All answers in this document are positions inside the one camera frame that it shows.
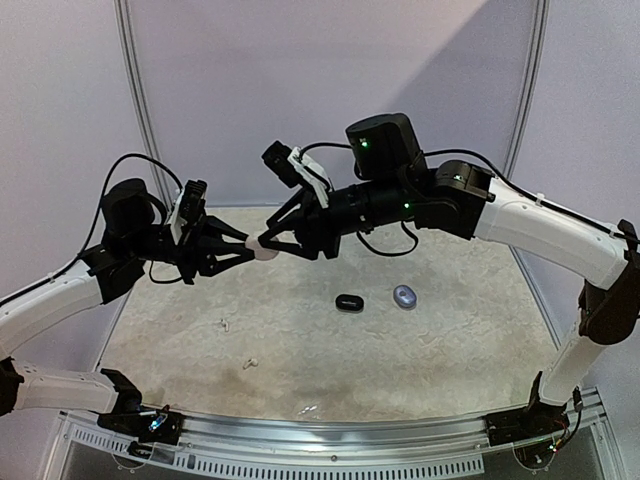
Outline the blue-grey oval charging case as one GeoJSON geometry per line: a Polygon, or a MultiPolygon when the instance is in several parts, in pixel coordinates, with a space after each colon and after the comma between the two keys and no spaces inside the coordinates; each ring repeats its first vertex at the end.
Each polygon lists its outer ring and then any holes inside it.
{"type": "Polygon", "coordinates": [[[411,310],[416,307],[418,297],[416,292],[408,285],[398,285],[393,290],[394,302],[403,310],[411,310]]]}

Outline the pink round charging case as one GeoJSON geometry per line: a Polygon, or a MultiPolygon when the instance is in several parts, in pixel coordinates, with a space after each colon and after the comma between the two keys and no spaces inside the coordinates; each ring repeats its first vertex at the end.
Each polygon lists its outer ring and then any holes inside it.
{"type": "Polygon", "coordinates": [[[257,237],[249,236],[245,241],[245,247],[251,250],[254,255],[254,259],[257,261],[270,261],[275,259],[279,252],[260,244],[257,237]]]}

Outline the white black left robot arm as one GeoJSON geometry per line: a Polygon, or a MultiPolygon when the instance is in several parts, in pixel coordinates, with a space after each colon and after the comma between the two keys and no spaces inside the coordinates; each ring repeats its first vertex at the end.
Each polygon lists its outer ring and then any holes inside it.
{"type": "Polygon", "coordinates": [[[29,408],[109,414],[128,434],[148,426],[140,391],[120,372],[78,372],[18,361],[14,352],[77,313],[129,293],[148,262],[173,265],[181,282],[213,277],[254,259],[247,234],[204,210],[206,184],[190,181],[167,210],[140,178],[127,179],[102,196],[105,231],[67,269],[1,302],[1,412],[29,408]]]}

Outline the black earbud charging case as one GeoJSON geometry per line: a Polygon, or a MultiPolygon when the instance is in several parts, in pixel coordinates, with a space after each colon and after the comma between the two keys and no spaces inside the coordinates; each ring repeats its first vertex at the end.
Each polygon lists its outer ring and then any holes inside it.
{"type": "Polygon", "coordinates": [[[345,312],[361,312],[364,309],[364,299],[358,295],[340,294],[335,298],[336,308],[345,312]]]}

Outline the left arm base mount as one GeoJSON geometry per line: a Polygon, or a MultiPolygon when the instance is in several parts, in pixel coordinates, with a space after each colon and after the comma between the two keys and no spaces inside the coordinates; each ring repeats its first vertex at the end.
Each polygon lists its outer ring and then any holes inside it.
{"type": "Polygon", "coordinates": [[[135,437],[139,443],[177,445],[185,419],[183,414],[167,408],[147,409],[100,414],[97,425],[105,430],[135,437]]]}

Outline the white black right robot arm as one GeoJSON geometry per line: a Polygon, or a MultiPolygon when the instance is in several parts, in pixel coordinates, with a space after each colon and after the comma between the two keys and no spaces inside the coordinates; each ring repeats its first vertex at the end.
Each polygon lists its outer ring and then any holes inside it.
{"type": "Polygon", "coordinates": [[[260,236],[266,249],[333,259],[340,240],[392,223],[512,246],[583,278],[567,344],[536,378],[517,427],[537,436],[552,424],[602,351],[626,340],[639,318],[639,240],[623,221],[605,225],[510,182],[488,159],[447,149],[427,165],[408,116],[380,114],[346,129],[358,183],[332,188],[308,147],[272,144],[265,165],[295,192],[260,236]]]}

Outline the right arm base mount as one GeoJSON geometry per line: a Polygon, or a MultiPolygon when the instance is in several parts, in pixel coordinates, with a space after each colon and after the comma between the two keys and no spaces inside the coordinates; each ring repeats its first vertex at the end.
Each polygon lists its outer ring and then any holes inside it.
{"type": "Polygon", "coordinates": [[[570,430],[567,405],[547,405],[534,398],[521,408],[499,411],[483,417],[486,435],[491,446],[516,443],[561,432],[552,449],[558,449],[573,438],[579,428],[584,402],[579,390],[574,391],[571,406],[578,415],[576,426],[570,430]]]}

